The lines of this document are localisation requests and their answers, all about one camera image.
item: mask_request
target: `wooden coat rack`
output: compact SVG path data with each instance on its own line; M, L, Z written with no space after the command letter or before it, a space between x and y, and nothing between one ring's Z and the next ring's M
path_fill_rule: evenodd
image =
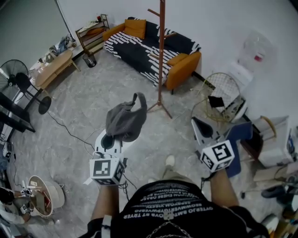
M162 102L162 77L163 77L163 48L164 48L164 39L170 36L176 35L176 33L172 33L169 35L164 35L164 19L165 19L165 8L166 8L166 0L160 0L160 12L157 13L151 9L148 9L149 12L155 14L159 17L159 57L151 54L154 58L159 60L159 75L158 75L158 99L157 102L152 105L147 111L150 111L155 106L161 106L162 109L166 112L166 114L172 119L171 114L165 108Z

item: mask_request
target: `white sneaker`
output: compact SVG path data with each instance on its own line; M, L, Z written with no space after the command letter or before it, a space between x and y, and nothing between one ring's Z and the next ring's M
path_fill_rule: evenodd
M154 179L154 178L151 178L151 179L149 178L149 179L148 179L148 183L149 183L149 184L154 183L154 182L156 182L156 181L157 181L157 180Z
M48 225L55 225L55 222L53 219L49 220Z
M169 155L167 157L167 159L166 159L166 166L167 165L174 167L174 165L175 165L175 156L174 155Z

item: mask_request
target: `floor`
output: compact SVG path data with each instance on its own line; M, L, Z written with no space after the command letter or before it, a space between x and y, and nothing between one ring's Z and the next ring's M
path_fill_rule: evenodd
M130 101L134 92L143 92L148 106L157 98L157 90L152 84L121 59L104 50L95 56L97 65L94 68L89 69L79 58L76 63L81 72L70 66L67 69L70 73L64 72L49 89L54 97L49 113L65 124L73 135L92 144L103 130L110 108ZM208 176L207 169L194 154L190 124L191 109L198 101L197 91L190 89L199 88L200 84L198 79L190 78L187 84L175 90L174 95L164 89L163 101L172 120L162 110L148 113L139 138L125 152L129 159L125 174L138 188L149 178L161 176L164 159L169 154L176 157L176 170L197 185L200 185L201 177ZM83 184L89 178L88 160L91 156L81 141L71 137L48 114L39 115L37 109L36 104L29 109L36 133L15 131L12 137L17 157L15 181L27 182L32 175L38 175L44 180L65 184L66 203L63 210L54 214L55 225L29 225L28 230L35 237L75 238L85 233L98 194L94 182ZM86 148L92 153L90 146L86 145ZM241 191L255 186L251 167L252 163L243 162L241 174L231 180L239 199ZM15 187L13 182L14 171L11 160L8 175L11 185L18 190L20 187ZM129 197L134 192L134 187L129 185ZM210 198L208 183L203 192ZM124 193L120 192L120 209L126 202ZM258 221L272 212L281 212L275 199L264 199L259 192L248 193L244 200L240 199L240 204Z

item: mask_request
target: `coffee table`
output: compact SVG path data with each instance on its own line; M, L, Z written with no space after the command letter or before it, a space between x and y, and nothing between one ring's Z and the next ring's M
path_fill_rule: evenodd
M40 87L45 91L46 87L69 65L73 64L78 71L80 69L72 60L73 52L66 50L65 52L58 55L48 66L43 68L43 71L37 76L35 86Z

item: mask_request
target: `black fan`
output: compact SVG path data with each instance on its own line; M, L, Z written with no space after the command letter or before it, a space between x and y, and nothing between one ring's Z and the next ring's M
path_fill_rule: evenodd
M0 92L7 96L11 101L15 99L19 91L15 76L23 73L29 76L28 69L22 61L9 60L0 67Z
M42 101L38 100L28 91L30 86L34 87L30 82L28 69L22 61L12 59L0 67L0 92L11 101L14 101L18 91L25 96L28 94L32 99L39 102L38 111L43 115L51 106L51 98L45 97Z

